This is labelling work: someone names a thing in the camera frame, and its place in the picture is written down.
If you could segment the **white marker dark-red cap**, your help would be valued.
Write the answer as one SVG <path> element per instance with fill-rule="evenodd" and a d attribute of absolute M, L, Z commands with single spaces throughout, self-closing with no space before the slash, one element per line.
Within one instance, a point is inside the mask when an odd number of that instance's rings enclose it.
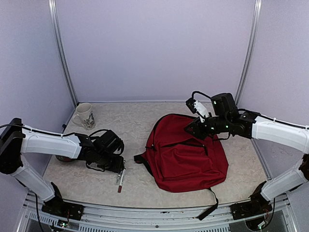
<path fill-rule="evenodd" d="M 125 178 L 125 175 L 124 175 L 124 177 L 123 177 L 123 179 L 121 180 L 121 182 L 120 182 L 120 184 L 118 185 L 118 193 L 121 193 L 121 191 L 122 191 L 122 186 L 123 186 L 123 183 L 124 183 L 124 178 Z"/>

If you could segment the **red backpack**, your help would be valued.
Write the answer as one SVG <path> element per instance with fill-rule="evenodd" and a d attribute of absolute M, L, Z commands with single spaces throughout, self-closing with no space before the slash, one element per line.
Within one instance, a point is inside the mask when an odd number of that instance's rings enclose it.
<path fill-rule="evenodd" d="M 162 116 L 154 125 L 145 152 L 134 156 L 154 178 L 157 186 L 173 193 L 216 186 L 226 180 L 228 161 L 217 136 L 200 140 L 184 128 L 194 117 Z"/>

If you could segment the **white marker black cap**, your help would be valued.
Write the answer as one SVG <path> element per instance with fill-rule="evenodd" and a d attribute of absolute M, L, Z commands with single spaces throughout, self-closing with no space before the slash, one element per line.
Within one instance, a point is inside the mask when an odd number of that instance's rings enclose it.
<path fill-rule="evenodd" d="M 124 168 L 117 176 L 116 184 L 119 185 L 121 180 L 123 179 L 125 175 L 126 169 Z"/>

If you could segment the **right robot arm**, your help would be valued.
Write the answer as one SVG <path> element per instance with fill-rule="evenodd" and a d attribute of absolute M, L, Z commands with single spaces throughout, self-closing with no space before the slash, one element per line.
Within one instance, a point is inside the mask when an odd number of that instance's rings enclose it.
<path fill-rule="evenodd" d="M 185 127 L 185 131 L 204 140 L 220 133 L 238 135 L 247 139 L 265 140 L 294 148 L 303 157 L 293 167 L 277 177 L 260 184 L 247 203 L 247 211 L 256 215 L 277 196 L 309 181 L 309 128 L 270 118 L 261 113 L 239 109 L 231 93 L 210 98 L 215 115 L 191 96 L 185 103 L 198 116 Z"/>

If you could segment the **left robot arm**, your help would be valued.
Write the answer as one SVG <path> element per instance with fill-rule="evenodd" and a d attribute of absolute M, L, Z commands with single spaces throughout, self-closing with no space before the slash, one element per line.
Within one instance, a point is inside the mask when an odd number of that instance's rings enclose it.
<path fill-rule="evenodd" d="M 0 172 L 14 177 L 34 192 L 57 215 L 67 211 L 58 187 L 46 181 L 23 157 L 26 153 L 55 155 L 63 162 L 84 161 L 95 171 L 121 173 L 125 168 L 122 157 L 124 142 L 112 131 L 101 129 L 101 136 L 71 132 L 43 131 L 26 126 L 19 118 L 1 126 Z"/>

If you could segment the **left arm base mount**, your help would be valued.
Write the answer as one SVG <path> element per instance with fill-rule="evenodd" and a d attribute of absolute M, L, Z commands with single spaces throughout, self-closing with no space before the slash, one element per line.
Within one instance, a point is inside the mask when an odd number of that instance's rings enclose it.
<path fill-rule="evenodd" d="M 84 206 L 69 202 L 54 206 L 44 204 L 42 211 L 54 216 L 80 221 L 84 212 Z"/>

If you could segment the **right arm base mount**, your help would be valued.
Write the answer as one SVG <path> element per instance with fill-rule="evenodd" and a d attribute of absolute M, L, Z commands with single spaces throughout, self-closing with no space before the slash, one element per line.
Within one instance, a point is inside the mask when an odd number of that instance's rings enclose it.
<path fill-rule="evenodd" d="M 272 205 L 267 203 L 266 205 L 260 206 L 254 205 L 251 202 L 235 203 L 230 206 L 233 220 L 253 217 L 259 214 L 272 211 Z"/>

